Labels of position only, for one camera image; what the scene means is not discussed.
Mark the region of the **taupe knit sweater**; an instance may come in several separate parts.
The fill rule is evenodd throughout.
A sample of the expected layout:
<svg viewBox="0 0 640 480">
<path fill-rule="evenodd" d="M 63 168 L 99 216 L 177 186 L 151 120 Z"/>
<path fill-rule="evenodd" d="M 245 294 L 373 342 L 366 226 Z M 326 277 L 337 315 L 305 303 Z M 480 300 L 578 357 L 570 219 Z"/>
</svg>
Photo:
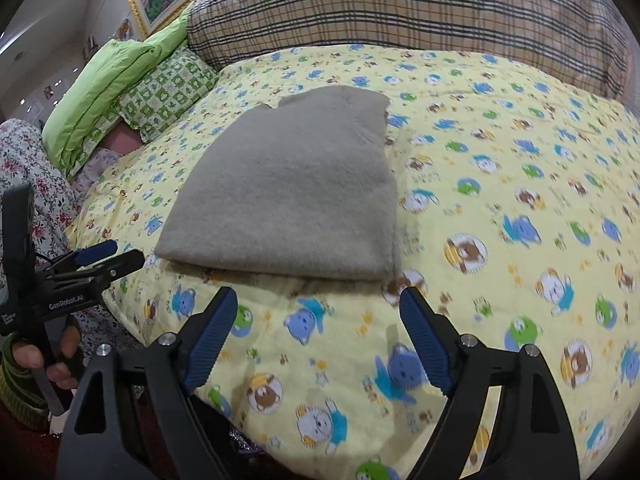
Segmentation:
<svg viewBox="0 0 640 480">
<path fill-rule="evenodd" d="M 390 101 L 346 86 L 247 110 L 209 145 L 155 251 L 209 268 L 377 282 L 400 267 Z"/>
</svg>

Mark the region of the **floral fabric bedding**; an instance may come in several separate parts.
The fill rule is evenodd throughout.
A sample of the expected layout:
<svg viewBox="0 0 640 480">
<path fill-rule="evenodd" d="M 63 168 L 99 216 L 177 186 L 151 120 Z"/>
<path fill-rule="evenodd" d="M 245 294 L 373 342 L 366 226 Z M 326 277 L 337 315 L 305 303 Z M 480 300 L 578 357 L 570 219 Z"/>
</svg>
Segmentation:
<svg viewBox="0 0 640 480">
<path fill-rule="evenodd" d="M 34 189 L 32 239 L 39 255 L 54 259 L 68 251 L 65 230 L 80 201 L 43 149 L 40 130 L 23 119 L 1 124 L 1 192 L 29 183 Z"/>
</svg>

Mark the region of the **pink cloth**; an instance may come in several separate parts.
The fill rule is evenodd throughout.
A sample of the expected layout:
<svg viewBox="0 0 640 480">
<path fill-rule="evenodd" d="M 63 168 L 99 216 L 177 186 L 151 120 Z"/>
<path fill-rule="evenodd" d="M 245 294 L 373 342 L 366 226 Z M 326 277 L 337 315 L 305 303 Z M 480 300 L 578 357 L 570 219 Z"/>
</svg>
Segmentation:
<svg viewBox="0 0 640 480">
<path fill-rule="evenodd" d="M 140 132 L 130 128 L 126 122 L 122 120 L 114 125 L 112 130 L 104 136 L 100 143 L 101 148 L 107 148 L 120 156 L 137 151 L 142 145 L 143 142 Z"/>
</svg>

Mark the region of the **bright green pillow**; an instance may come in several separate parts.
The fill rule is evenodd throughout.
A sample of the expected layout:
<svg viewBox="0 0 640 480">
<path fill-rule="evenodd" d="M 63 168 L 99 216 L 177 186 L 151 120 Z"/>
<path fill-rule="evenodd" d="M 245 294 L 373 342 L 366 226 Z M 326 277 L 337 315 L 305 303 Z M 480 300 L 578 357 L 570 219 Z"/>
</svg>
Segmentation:
<svg viewBox="0 0 640 480">
<path fill-rule="evenodd" d="M 114 125 L 116 101 L 186 40 L 188 10 L 147 40 L 108 40 L 52 110 L 42 130 L 50 162 L 72 178 Z"/>
</svg>

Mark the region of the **green patterned pillow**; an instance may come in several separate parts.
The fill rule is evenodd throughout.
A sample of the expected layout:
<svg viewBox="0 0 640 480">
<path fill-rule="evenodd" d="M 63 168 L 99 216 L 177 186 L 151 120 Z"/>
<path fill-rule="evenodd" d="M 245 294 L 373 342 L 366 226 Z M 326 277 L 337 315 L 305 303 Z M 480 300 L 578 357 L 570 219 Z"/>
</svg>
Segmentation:
<svg viewBox="0 0 640 480">
<path fill-rule="evenodd" d="M 150 143 L 206 96 L 217 77 L 208 64 L 182 44 L 122 92 L 116 110 L 132 130 L 137 130 L 143 143 Z"/>
</svg>

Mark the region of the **yellow cartoon bear bedsheet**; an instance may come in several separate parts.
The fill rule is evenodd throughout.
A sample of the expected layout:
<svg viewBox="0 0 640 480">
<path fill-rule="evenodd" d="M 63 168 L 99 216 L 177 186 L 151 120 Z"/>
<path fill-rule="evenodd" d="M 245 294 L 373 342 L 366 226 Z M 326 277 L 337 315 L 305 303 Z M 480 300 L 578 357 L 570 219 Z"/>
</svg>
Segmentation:
<svg viewBox="0 0 640 480">
<path fill-rule="evenodd" d="M 390 101 L 385 155 L 398 184 L 402 268 L 380 284 L 233 275 L 154 248 L 206 148 L 258 104 L 330 84 Z M 224 68 L 158 140 L 107 169 L 68 231 L 116 240 L 143 270 L 106 294 L 148 344 L 217 289 L 240 322 L 200 397 L 288 470 L 403 479 L 444 407 L 401 390 L 387 360 L 409 349 L 401 291 L 416 286 L 457 330 L 494 348 L 537 346 L 558 384 L 582 478 L 639 407 L 639 125 L 615 101 L 491 54 L 346 44 Z"/>
</svg>

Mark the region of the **plaid brown quilt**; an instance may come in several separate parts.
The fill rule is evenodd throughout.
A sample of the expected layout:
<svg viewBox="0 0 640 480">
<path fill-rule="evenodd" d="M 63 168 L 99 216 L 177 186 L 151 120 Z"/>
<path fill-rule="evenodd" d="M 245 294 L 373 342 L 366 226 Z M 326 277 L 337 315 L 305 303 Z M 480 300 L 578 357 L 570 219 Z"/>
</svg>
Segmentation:
<svg viewBox="0 0 640 480">
<path fill-rule="evenodd" d="M 612 0 L 196 0 L 190 47 L 221 68 L 287 47 L 490 53 L 629 106 L 639 44 Z"/>
</svg>

